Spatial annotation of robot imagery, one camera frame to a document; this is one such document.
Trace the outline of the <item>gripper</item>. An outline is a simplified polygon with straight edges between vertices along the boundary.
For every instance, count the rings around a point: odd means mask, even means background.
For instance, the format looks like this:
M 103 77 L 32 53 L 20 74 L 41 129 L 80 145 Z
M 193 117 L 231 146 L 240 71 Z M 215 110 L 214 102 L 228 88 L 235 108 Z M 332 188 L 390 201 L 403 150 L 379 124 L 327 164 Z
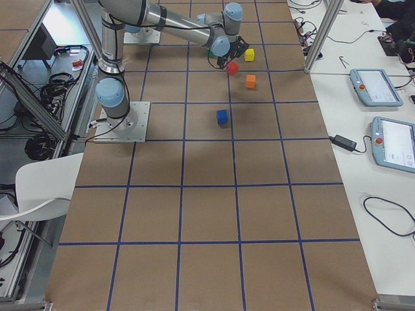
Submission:
M 224 69 L 228 62 L 233 61 L 235 58 L 241 57 L 248 48 L 249 43 L 247 43 L 241 36 L 238 36 L 234 42 L 230 43 L 230 50 L 227 55 L 217 57 L 217 68 Z

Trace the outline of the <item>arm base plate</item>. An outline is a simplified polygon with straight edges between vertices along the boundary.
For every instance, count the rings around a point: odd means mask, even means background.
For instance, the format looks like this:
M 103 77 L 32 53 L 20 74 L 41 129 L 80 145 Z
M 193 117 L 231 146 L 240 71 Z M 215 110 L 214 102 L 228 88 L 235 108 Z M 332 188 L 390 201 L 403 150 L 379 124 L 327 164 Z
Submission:
M 135 36 L 127 33 L 124 30 L 124 44 L 125 45 L 150 45 L 158 44 L 160 42 L 160 32 L 153 29 L 150 36 Z
M 147 136 L 150 102 L 132 101 L 130 111 L 125 120 L 108 119 L 104 109 L 100 118 L 106 119 L 98 123 L 95 131 L 95 143 L 144 143 Z

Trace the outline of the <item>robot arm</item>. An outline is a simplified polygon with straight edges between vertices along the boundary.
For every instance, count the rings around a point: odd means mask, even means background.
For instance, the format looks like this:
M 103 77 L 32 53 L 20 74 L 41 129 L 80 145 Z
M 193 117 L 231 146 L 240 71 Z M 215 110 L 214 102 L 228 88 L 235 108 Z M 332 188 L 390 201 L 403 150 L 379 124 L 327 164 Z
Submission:
M 220 12 L 182 16 L 150 1 L 99 1 L 102 14 L 102 47 L 99 70 L 112 83 L 107 98 L 100 101 L 111 128 L 128 127 L 132 116 L 124 82 L 123 40 L 125 27 L 151 28 L 166 32 L 206 48 L 217 58 L 217 69 L 224 69 L 240 57 L 249 44 L 239 35 L 243 8 L 230 2 Z
M 135 36 L 150 36 L 153 33 L 153 29 L 150 27 L 135 27 L 131 25 L 125 25 L 125 32 L 131 33 Z

